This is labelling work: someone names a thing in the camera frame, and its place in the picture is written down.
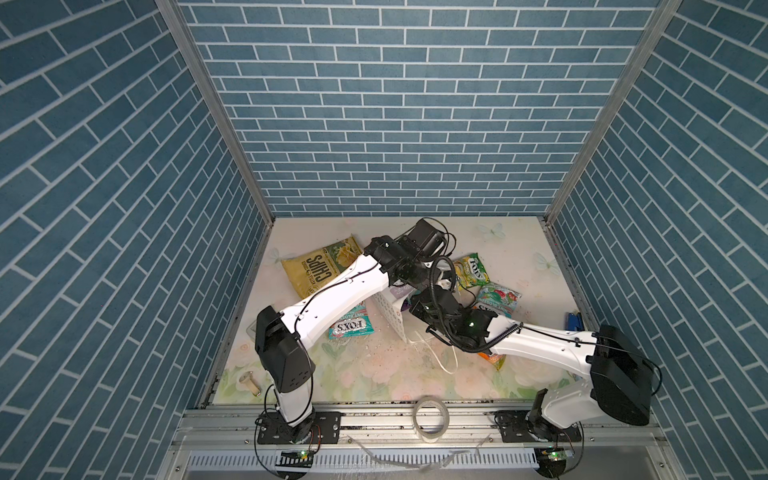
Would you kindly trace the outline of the teal Fox's mint blossom candy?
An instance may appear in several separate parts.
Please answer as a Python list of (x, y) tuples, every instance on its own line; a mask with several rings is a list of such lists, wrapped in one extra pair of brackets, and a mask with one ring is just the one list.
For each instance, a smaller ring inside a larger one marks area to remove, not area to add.
[(476, 306), (511, 318), (522, 294), (495, 282), (483, 285), (476, 295)]

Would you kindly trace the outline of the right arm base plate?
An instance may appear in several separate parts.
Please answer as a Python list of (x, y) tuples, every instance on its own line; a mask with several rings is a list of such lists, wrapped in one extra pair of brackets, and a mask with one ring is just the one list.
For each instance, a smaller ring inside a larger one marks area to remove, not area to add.
[(560, 429), (543, 418), (530, 419), (530, 413), (523, 410), (497, 410), (492, 414), (492, 420), (504, 443), (576, 443), (583, 439), (578, 424)]

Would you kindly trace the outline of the green Fox's spring tea candy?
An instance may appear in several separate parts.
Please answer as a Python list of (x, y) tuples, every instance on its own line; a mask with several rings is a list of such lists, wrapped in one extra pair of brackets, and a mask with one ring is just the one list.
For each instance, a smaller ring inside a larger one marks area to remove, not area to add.
[(485, 286), (491, 282), (478, 253), (470, 253), (453, 261), (458, 283), (464, 288)]

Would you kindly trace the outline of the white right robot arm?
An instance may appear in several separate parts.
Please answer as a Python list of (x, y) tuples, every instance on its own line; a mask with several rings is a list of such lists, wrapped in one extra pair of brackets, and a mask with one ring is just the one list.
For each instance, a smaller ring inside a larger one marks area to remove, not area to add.
[(608, 416), (632, 426), (649, 424), (656, 365), (619, 329), (530, 326), (487, 308), (465, 308), (439, 286), (412, 296), (409, 304), (409, 312), (429, 333), (463, 352), (520, 357), (577, 376), (566, 387), (537, 394), (531, 423), (566, 429)]

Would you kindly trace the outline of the yellow kettle chips bag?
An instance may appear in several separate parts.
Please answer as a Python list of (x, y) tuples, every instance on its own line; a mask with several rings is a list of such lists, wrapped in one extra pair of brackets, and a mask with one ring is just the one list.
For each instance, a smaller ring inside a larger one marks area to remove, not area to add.
[(300, 299), (307, 298), (343, 273), (362, 250), (353, 236), (309, 253), (281, 261)]

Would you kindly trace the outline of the white patterned paper bag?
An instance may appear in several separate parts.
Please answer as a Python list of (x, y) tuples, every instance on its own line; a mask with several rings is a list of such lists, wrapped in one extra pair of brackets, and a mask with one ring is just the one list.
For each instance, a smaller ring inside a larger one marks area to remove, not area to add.
[(412, 331), (406, 329), (404, 315), (408, 313), (410, 306), (409, 300), (417, 293), (417, 290), (410, 286), (391, 286), (370, 297), (377, 306), (380, 314), (389, 326), (395, 331), (398, 337), (410, 346), (420, 346), (427, 349), (436, 364), (448, 375), (455, 375), (458, 371), (459, 362), (455, 347), (450, 347), (449, 351), (453, 355), (454, 367), (449, 369), (441, 360), (441, 356), (427, 340), (426, 336), (418, 330)]

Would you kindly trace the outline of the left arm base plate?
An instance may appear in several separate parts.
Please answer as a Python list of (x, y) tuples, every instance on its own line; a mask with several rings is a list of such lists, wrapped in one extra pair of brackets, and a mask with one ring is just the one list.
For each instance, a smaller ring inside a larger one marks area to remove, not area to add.
[(311, 413), (296, 426), (290, 426), (276, 410), (269, 409), (258, 418), (257, 442), (263, 445), (288, 445), (306, 443), (337, 444), (341, 430), (342, 414), (339, 411)]

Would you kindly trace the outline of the orange snack packet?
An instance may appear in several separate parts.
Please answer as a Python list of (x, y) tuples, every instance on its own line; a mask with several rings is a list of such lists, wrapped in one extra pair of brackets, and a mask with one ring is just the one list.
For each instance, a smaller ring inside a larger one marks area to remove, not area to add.
[(489, 362), (497, 371), (500, 371), (505, 363), (506, 356), (499, 354), (479, 353), (479, 356)]

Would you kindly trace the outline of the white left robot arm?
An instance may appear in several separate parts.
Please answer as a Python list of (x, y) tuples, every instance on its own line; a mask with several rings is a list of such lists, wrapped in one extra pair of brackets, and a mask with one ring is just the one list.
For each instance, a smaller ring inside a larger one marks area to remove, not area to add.
[(281, 311), (271, 306), (255, 321), (255, 352), (273, 381), (278, 413), (291, 428), (311, 423), (315, 364), (309, 348), (354, 306), (394, 285), (425, 291), (429, 267), (447, 251), (442, 223), (422, 218), (397, 237), (372, 238), (330, 284)]

